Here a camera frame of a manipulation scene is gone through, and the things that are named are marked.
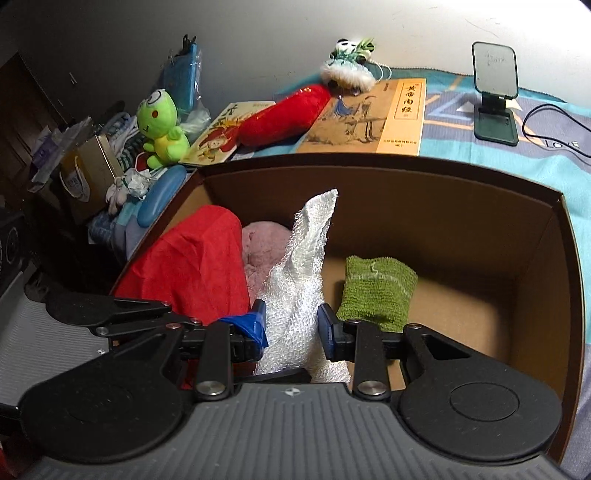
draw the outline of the folded green towel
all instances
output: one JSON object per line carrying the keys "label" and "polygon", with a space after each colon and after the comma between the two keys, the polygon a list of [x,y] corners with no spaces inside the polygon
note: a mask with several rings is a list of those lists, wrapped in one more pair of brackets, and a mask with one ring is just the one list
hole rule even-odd
{"label": "folded green towel", "polygon": [[417,280],[417,274],[395,258],[348,257],[337,317],[369,320],[386,332],[402,332]]}

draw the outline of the gray ribbed surface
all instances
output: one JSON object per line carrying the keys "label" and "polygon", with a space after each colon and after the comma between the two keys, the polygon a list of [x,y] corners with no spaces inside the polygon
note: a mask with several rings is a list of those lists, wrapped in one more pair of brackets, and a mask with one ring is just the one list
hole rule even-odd
{"label": "gray ribbed surface", "polygon": [[21,273],[0,298],[0,403],[13,407],[29,387],[109,350],[88,329],[54,320],[23,288]]}
{"label": "gray ribbed surface", "polygon": [[565,479],[544,458],[521,466],[461,465],[416,443],[385,404],[359,401],[343,384],[245,384],[225,401],[199,404],[167,444],[117,465],[44,458],[25,480]]}

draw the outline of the book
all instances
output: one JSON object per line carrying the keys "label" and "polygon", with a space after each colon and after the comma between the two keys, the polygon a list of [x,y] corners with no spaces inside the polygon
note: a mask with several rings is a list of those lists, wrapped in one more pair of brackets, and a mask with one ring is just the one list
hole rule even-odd
{"label": "book", "polygon": [[394,79],[358,96],[333,98],[297,152],[418,155],[426,90],[426,79]]}
{"label": "book", "polygon": [[238,146],[238,129],[242,122],[271,105],[275,102],[230,103],[195,140],[180,162],[203,166],[226,161]]}

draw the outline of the pink fluffy object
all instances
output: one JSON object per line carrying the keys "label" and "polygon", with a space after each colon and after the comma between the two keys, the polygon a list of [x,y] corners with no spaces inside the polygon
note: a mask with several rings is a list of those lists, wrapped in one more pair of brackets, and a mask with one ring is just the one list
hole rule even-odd
{"label": "pink fluffy object", "polygon": [[251,304],[271,267],[285,255],[291,231],[275,222],[254,222],[242,229],[242,261]]}

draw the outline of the green phone stand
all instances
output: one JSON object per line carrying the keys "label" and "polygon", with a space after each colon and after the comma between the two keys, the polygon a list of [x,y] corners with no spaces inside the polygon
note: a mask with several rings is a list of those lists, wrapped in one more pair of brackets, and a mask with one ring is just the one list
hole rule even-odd
{"label": "green phone stand", "polygon": [[472,59],[474,86],[482,94],[482,104],[474,109],[474,136],[514,147],[519,136],[505,101],[519,93],[515,51],[505,45],[475,42]]}

